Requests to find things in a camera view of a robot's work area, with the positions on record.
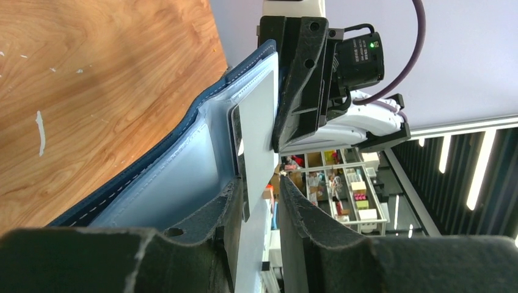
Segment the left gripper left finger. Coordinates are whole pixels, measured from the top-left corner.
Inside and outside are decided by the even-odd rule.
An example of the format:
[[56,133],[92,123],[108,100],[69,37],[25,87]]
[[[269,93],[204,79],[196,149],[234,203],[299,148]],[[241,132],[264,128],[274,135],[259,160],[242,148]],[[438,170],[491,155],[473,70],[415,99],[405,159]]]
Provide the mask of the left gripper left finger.
[[2,292],[233,292],[243,181],[164,231],[17,229],[1,237]]

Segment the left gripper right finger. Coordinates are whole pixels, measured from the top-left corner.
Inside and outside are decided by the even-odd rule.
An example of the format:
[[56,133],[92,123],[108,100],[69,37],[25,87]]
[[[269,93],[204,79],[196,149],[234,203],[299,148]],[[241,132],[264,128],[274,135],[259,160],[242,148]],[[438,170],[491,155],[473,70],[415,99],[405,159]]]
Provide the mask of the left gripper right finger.
[[516,292],[517,247],[498,236],[368,237],[280,179],[286,292]]

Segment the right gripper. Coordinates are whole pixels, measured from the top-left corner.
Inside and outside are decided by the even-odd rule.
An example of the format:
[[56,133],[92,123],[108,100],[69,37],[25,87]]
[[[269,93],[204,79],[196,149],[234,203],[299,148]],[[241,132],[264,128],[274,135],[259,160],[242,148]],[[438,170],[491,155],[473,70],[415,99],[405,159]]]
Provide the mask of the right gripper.
[[320,116],[323,61],[328,21],[323,17],[263,16],[258,26],[258,46],[275,40],[279,67],[287,70],[280,92],[272,146],[281,153],[292,143],[312,136],[320,126],[351,107],[351,93],[377,85],[384,79],[381,37],[368,23],[342,29],[345,34],[367,29],[368,33],[336,39],[331,63],[329,96]]

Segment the grey card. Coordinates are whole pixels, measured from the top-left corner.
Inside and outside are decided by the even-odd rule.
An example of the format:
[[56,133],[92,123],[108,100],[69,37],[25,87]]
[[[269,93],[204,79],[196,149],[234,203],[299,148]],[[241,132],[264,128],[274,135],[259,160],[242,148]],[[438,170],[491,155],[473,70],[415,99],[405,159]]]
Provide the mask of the grey card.
[[243,181],[243,220],[248,221],[274,169],[278,156],[272,148],[277,115],[277,73],[265,71],[233,96],[229,113],[236,173]]

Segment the blue card holder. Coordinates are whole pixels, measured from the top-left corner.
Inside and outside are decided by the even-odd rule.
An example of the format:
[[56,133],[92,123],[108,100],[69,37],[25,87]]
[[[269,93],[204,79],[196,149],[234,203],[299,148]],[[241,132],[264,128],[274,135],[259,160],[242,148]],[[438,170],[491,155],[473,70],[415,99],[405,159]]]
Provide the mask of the blue card holder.
[[278,76],[273,43],[260,45],[205,89],[165,138],[51,226],[164,230],[211,201],[236,175],[229,124],[233,96],[269,70]]

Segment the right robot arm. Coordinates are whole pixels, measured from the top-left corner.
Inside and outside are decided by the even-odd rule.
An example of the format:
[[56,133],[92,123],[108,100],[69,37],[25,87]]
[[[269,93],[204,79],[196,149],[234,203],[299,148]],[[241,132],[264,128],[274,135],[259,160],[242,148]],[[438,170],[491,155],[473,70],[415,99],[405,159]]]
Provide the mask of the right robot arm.
[[410,138],[400,94],[363,103],[362,89],[384,78],[381,37],[372,25],[337,29],[324,17],[263,16],[257,35],[279,58],[276,152],[330,144],[377,152]]

